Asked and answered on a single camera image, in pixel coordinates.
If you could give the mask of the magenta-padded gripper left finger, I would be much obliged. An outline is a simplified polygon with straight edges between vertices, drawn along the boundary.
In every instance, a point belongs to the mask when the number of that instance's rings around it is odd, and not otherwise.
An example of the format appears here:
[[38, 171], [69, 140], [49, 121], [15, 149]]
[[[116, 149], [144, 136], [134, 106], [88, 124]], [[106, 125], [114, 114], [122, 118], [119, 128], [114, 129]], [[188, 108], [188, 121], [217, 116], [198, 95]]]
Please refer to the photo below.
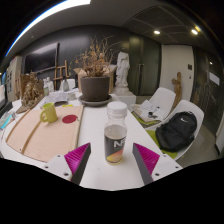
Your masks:
[[91, 144], [87, 143], [65, 155], [57, 154], [42, 169], [79, 185], [90, 154]]

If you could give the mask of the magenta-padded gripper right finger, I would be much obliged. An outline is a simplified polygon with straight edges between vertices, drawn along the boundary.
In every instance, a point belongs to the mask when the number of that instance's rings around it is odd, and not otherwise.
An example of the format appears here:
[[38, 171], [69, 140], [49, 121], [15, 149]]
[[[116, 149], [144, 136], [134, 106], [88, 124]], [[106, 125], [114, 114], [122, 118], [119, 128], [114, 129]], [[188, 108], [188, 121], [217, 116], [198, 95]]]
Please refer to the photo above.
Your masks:
[[182, 169], [169, 155], [159, 155], [137, 143], [133, 144], [132, 153], [145, 185]]

